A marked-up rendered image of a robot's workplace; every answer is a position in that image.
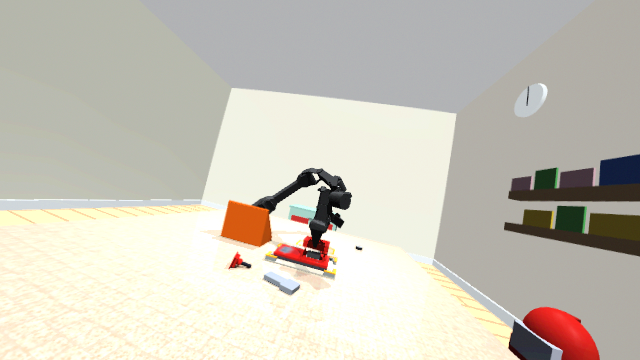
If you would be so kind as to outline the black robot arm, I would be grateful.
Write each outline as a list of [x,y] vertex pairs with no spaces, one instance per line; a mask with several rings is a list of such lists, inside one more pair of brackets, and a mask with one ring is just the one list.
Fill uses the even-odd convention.
[[[312,173],[317,174],[320,179],[316,180]],[[350,192],[345,192],[347,189],[341,177],[336,175],[332,176],[324,171],[323,168],[309,168],[303,170],[302,173],[298,175],[296,181],[289,184],[273,196],[265,196],[264,198],[259,199],[251,206],[266,209],[269,211],[270,215],[271,212],[276,209],[276,206],[279,202],[281,202],[300,188],[316,185],[319,181],[325,182],[331,190],[327,189],[325,186],[321,186],[320,188],[318,188],[317,191],[320,191],[318,203],[342,210],[347,210],[350,207],[352,195]],[[333,210],[331,210],[327,219],[327,223],[329,222],[330,224],[331,222],[341,229],[345,221],[340,217],[340,214],[334,214]]]

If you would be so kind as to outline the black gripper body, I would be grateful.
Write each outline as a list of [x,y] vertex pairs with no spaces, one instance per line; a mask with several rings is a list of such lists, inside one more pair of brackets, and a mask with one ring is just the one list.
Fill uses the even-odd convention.
[[309,224],[310,229],[327,232],[329,222],[327,223],[327,219],[332,210],[332,206],[323,205],[318,203],[316,206],[316,214],[314,216],[314,220],[312,220]]

